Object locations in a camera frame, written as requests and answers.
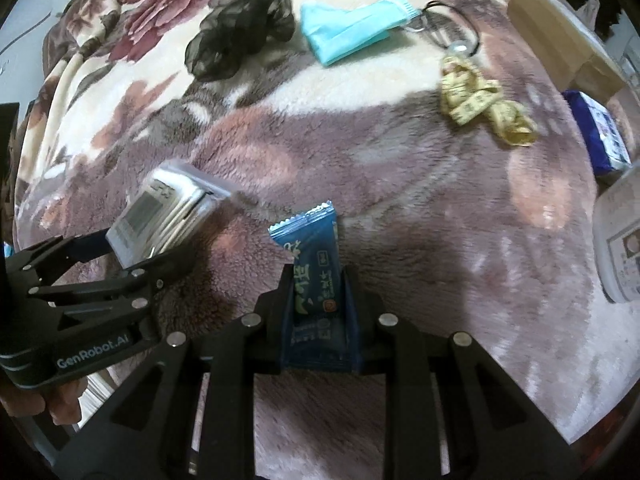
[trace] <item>plastic bottle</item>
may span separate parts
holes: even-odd
[[[607,295],[640,300],[640,160],[596,200],[593,245]]]

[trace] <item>bed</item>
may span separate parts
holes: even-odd
[[[196,267],[158,307],[165,333],[193,336],[275,288],[290,260],[270,223],[331,199],[342,263],[389,310],[427,332],[471,333],[569,442],[608,413],[638,379],[640,302],[603,294],[588,155],[506,0],[443,1],[478,24],[476,63],[537,123],[527,148],[501,145],[486,121],[454,127],[440,113],[443,51],[423,34],[393,31],[323,68],[296,30],[233,78],[200,83],[184,52],[220,1],[73,1],[45,41],[46,80],[14,154],[17,248],[109,226],[169,158],[229,179],[255,205],[207,223]],[[298,18],[307,0],[292,1]],[[102,258],[66,279],[115,268]],[[114,380],[140,359],[114,367]],[[378,478],[383,396],[378,378],[258,378],[257,473]]]

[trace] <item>plastic bag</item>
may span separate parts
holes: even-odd
[[[107,240],[122,267],[130,267],[187,241],[237,190],[180,160],[165,161],[147,175]]]
[[[203,82],[233,77],[267,38],[289,41],[296,30],[291,0],[234,0],[210,13],[188,44],[184,63]]]

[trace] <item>human hand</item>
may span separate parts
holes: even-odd
[[[20,390],[0,372],[0,402],[9,416],[37,415],[48,409],[56,425],[75,424],[82,418],[78,397],[87,384],[85,377],[58,386],[43,396],[32,390]]]

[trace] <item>plastic container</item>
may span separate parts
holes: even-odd
[[[609,111],[587,94],[577,90],[562,92],[578,123],[589,152],[596,178],[613,184],[631,167],[625,141]]]
[[[640,300],[640,160],[596,201],[593,245],[607,295]]]
[[[146,176],[107,240],[126,269],[187,241],[238,190],[181,160],[165,161]]]

